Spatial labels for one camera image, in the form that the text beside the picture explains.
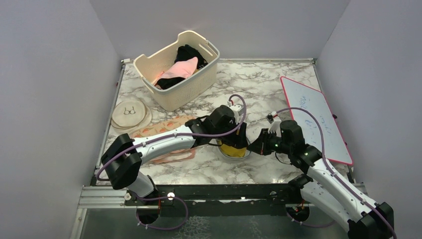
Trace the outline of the yellow bra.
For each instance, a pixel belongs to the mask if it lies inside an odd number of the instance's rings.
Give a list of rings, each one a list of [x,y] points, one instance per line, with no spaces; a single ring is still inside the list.
[[[247,148],[235,148],[232,146],[228,146],[228,145],[221,145],[219,147],[220,151],[222,152],[222,154],[228,156],[228,157],[232,157],[232,158],[243,158],[246,155],[246,150]]]

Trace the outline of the white mesh cylindrical laundry bag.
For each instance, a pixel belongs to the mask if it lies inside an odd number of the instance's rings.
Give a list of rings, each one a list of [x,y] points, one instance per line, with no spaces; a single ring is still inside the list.
[[[238,129],[230,135],[218,138],[216,143],[223,156],[230,159],[243,159],[249,155],[247,147],[250,141],[244,130]]]

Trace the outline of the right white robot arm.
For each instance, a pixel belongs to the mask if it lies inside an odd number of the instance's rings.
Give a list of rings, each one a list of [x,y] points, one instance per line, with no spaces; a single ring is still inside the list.
[[[377,203],[357,189],[323,158],[316,147],[305,142],[294,120],[280,123],[281,135],[264,128],[248,150],[260,155],[281,153],[303,174],[291,180],[288,198],[317,206],[347,232],[350,239],[397,238],[394,211],[386,202]]]

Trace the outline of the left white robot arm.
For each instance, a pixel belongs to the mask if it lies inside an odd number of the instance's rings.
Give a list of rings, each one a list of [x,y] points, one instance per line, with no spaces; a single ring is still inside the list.
[[[209,144],[213,139],[231,140],[240,132],[245,116],[244,105],[221,105],[209,116],[189,120],[165,133],[137,138],[121,134],[102,155],[97,180],[105,172],[113,189],[126,188],[142,203],[151,204],[158,190],[152,178],[140,172],[143,164],[174,151]]]

